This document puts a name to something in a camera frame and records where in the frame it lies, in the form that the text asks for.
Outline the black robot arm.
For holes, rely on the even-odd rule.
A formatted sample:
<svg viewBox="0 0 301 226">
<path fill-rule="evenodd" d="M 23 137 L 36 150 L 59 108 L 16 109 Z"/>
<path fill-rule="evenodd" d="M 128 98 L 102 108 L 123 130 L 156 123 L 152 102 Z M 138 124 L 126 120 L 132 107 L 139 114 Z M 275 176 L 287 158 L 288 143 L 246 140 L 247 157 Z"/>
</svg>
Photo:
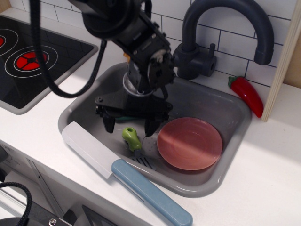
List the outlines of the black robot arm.
<svg viewBox="0 0 301 226">
<path fill-rule="evenodd" d="M 169 117 L 166 85 L 174 81 L 170 44 L 151 21 L 151 2 L 139 0 L 74 0 L 87 31 L 112 41 L 129 56 L 127 71 L 117 83 L 121 88 L 95 99 L 96 111 L 112 133 L 120 117 L 145 120 L 146 136 L 152 136 Z"/>
</svg>

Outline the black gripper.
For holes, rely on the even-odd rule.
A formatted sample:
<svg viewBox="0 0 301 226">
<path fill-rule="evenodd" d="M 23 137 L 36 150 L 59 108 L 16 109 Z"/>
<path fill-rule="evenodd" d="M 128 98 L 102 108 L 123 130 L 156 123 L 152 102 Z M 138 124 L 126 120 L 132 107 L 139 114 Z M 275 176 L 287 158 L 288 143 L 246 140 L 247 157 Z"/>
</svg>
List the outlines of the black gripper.
<svg viewBox="0 0 301 226">
<path fill-rule="evenodd" d="M 173 108 L 171 103 L 153 94 L 138 97 L 122 90 L 97 96 L 95 103 L 108 133 L 114 132 L 116 119 L 138 118 L 145 119 L 146 137 L 156 132 L 161 123 L 168 119 Z"/>
</svg>

